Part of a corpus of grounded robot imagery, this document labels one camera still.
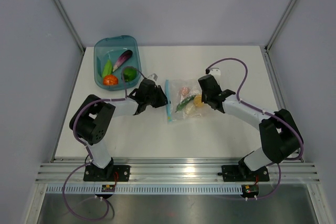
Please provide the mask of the yellow toy vegetable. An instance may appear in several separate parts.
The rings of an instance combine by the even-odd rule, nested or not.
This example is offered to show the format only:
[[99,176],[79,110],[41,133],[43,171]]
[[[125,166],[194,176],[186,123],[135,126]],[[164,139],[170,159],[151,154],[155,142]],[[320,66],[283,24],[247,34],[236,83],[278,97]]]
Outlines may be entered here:
[[202,102],[202,95],[198,94],[195,96],[194,100],[193,100],[193,104],[197,107],[197,108],[202,108],[204,106],[204,103]]

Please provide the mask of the dark green toy chili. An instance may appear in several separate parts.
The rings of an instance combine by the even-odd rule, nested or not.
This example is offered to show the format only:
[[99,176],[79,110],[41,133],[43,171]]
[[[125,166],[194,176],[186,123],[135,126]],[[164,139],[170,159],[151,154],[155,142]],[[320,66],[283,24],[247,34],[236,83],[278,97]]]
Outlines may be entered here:
[[195,96],[196,96],[196,95],[190,95],[190,96],[184,98],[184,99],[177,105],[175,112],[178,112],[178,111],[181,111],[182,109],[184,109],[185,106],[186,106],[189,102],[191,102],[191,101],[194,100]]

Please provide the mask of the clear zip top bag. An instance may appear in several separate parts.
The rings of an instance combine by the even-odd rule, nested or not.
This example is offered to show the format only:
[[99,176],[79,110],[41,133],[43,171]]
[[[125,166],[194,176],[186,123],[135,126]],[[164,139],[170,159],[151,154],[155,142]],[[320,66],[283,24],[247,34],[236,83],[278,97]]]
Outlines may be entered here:
[[164,91],[168,100],[166,115],[169,123],[211,114],[210,107],[202,102],[201,87],[196,79],[167,79]]

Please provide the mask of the pink toy egg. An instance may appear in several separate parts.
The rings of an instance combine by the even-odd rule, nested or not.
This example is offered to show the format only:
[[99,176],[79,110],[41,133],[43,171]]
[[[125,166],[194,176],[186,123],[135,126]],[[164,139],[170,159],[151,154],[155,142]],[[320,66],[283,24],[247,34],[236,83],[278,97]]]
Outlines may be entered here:
[[190,92],[189,87],[183,86],[183,87],[180,88],[180,94],[182,96],[187,96],[189,94],[189,92]]

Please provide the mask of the green toy bell pepper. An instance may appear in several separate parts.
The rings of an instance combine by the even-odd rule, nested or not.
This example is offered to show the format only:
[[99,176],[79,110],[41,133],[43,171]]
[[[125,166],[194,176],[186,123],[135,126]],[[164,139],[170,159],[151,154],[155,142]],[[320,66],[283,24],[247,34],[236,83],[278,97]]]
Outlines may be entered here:
[[123,71],[123,78],[125,82],[131,82],[137,77],[137,70],[132,67],[126,67]]

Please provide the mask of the orange toy pumpkin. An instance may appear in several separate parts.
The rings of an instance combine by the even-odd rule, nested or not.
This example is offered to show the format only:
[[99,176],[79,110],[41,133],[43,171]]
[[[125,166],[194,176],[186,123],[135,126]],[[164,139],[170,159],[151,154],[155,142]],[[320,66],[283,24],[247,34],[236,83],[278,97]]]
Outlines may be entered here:
[[105,85],[105,86],[114,86],[114,85],[117,85],[117,84],[119,84],[119,79],[112,74],[106,75],[103,78],[103,85]]

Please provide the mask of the purple toy eggplant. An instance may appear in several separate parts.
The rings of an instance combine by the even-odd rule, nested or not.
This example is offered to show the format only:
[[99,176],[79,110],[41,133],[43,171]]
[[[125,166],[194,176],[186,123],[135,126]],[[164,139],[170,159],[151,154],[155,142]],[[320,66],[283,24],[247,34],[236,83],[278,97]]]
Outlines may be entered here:
[[132,57],[132,55],[133,55],[132,50],[124,51],[113,65],[112,72],[115,72],[120,66],[122,66],[126,61],[128,61]]

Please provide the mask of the light green toy vegetable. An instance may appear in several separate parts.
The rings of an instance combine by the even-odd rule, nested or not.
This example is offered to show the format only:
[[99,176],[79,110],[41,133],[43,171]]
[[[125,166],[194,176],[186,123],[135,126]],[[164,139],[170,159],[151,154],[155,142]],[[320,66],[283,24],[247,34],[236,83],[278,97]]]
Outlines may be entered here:
[[103,72],[102,72],[102,78],[105,78],[106,76],[110,75],[112,73],[113,65],[110,59],[107,60]]

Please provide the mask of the white toy garlic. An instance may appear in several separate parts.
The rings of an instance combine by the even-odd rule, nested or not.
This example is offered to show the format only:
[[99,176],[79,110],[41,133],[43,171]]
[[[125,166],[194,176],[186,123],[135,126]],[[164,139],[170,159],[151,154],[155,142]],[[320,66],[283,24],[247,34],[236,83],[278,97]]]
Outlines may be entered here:
[[196,110],[196,107],[195,107],[194,103],[190,102],[185,106],[184,113],[186,115],[191,115],[191,114],[194,113],[195,110]]

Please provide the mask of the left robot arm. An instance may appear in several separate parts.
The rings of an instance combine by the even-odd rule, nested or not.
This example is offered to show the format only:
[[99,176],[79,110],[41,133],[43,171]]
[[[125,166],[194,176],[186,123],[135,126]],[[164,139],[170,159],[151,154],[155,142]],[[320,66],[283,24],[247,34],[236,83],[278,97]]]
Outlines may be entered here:
[[148,106],[160,108],[167,105],[167,97],[156,81],[156,74],[144,78],[138,88],[122,99],[102,99],[91,94],[74,114],[69,127],[90,157],[90,162],[85,165],[85,182],[129,180],[130,167],[114,164],[103,138],[113,117],[138,115]]

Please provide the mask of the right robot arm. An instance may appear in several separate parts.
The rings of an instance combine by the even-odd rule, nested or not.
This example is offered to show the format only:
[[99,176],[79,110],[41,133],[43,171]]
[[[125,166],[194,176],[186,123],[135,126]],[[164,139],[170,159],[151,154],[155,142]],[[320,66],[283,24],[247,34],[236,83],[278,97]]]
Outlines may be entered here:
[[224,182],[267,182],[267,165],[280,164],[296,150],[303,149],[303,140],[290,112],[281,109],[268,112],[248,105],[229,89],[222,90],[215,77],[207,74],[198,79],[202,102],[213,110],[234,116],[259,131],[261,147],[241,158],[236,165],[223,165]]

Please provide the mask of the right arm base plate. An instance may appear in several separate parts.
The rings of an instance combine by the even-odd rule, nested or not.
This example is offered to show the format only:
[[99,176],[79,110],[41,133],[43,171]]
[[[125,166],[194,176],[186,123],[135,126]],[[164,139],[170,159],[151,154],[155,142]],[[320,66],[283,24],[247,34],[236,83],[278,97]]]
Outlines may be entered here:
[[266,166],[250,171],[247,167],[239,165],[223,165],[217,173],[224,182],[269,182],[269,174]]

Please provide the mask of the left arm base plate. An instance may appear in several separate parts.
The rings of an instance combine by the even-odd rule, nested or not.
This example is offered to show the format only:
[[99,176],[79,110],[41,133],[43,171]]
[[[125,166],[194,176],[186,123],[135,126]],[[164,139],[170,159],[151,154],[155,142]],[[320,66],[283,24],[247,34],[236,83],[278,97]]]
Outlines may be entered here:
[[85,168],[84,182],[128,182],[130,176],[129,165],[113,165],[104,169],[94,165]]

